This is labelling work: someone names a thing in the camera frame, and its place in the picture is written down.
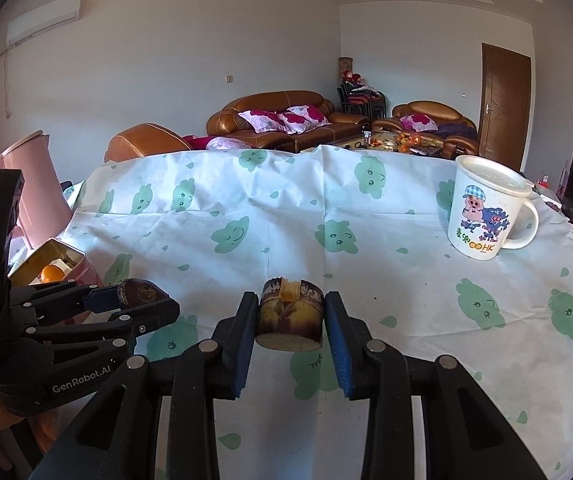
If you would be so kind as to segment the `coffee table with fruit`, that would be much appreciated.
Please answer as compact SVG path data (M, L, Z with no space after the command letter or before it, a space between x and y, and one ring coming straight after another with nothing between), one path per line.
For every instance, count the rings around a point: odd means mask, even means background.
M419 133L379 130L366 131L355 139L339 142L338 146L346 150L390 151L435 157L440 155L443 141L432 136L421 136Z

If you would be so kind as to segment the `brown leather small sofa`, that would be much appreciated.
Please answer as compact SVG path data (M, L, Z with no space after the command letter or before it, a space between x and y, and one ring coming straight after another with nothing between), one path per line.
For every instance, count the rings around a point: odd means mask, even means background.
M393 107L388 117L376 119L373 132L401 134L408 140L431 141L446 159L479 154L479 135L471 119L436 101L411 101Z

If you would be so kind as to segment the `white tablecloth green clouds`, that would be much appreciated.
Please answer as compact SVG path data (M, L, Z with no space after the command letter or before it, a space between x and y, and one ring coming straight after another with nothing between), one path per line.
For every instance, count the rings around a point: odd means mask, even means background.
M525 248L476 261L449 243L453 162L323 146L300 155L183 152L104 165L62 240L105 284L145 278L180 304L143 337L178 356L269 278L341 294L408 356L455 356L551 479L573 476L573 230L536 202Z

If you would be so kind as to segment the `pink cushion on small sofa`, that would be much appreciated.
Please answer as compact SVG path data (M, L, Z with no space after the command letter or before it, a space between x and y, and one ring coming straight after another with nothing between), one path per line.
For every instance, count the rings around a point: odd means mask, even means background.
M438 125L435 120L426 114L413 113L399 118L401 126L405 131L413 132L435 132Z

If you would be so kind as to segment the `pink metal tin box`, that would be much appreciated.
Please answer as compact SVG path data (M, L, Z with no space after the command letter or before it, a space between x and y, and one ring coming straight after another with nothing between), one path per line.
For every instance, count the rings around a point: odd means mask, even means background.
M40 272L44 266L53 263L65 272L62 282L75 281L78 285L103 283L88 257L78 249L50 238L35 249L11 274L14 287L40 285Z

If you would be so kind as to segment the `white cartoon mug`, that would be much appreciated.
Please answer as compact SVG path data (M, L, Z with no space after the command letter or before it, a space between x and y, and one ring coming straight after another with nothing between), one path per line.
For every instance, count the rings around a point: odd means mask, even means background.
M530 199L533 184L507 166L474 155L455 159L457 170L448 240L458 252L488 261L502 249L527 247L540 217Z

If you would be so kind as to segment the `pink electric kettle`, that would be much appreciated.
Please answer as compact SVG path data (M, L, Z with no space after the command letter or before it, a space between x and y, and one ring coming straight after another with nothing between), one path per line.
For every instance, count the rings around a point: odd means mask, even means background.
M49 152L50 136L35 131L0 153L0 169L24 177L17 225L30 248L59 235L72 218Z

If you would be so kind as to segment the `brown leather long sofa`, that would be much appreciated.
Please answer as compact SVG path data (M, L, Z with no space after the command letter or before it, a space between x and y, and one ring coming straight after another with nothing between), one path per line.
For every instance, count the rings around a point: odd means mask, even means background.
M209 136L241 140L253 148L299 153L320 144L360 138L369 118L337 112L321 94L306 90L243 96L208 119Z

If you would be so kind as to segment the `cut sugarcane piece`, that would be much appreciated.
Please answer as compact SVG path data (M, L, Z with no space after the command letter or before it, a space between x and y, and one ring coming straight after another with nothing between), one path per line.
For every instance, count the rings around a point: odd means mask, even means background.
M323 291L317 285L270 278L260 298L256 342L277 351L320 350L323 315Z
M117 285L117 298L122 309L141 307L167 297L163 289L141 278L127 278Z

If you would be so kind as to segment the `brown wooden door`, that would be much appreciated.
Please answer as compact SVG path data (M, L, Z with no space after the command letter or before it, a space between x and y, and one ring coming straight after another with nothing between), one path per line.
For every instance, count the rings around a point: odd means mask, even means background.
M531 58L491 44L482 44L481 54L479 154L519 171L529 127Z

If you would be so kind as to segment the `small orange kumquat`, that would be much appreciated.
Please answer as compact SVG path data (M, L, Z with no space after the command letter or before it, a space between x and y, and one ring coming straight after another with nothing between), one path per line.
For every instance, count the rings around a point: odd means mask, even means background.
M62 282L65 278L65 272L59 266L49 263L42 268L39 278L42 284Z

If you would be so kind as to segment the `pink floral cushion left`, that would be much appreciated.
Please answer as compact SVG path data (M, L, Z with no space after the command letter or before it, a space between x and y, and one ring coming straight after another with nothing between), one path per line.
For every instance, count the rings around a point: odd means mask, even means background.
M257 134L286 132L286 127L276 112L270 112L270 110L244 110L244 112L239 112L238 115L245 122L248 122Z

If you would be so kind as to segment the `pink floral cushion right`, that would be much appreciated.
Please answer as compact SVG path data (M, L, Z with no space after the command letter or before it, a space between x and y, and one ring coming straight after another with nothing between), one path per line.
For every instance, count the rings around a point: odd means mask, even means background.
M278 115L288 134L302 134L331 125L321 110L313 105L292 106Z

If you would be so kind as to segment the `stacked dark chairs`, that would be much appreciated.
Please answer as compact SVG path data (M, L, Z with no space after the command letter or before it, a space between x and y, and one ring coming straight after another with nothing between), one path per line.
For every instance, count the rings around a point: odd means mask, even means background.
M365 116L371 120L386 116L384 94L370 87L365 79L352 70L352 58L338 59L339 83L337 92L341 111L352 115Z

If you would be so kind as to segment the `pink floral cushion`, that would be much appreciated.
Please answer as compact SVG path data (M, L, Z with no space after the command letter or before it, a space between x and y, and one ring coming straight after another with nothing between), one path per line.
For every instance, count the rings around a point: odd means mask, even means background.
M276 112L270 112L270 110L244 110L244 112L239 112L238 115L245 122L248 122L257 134L286 132L286 127Z
M288 134L302 134L331 125L321 110L313 105L292 106L278 115Z

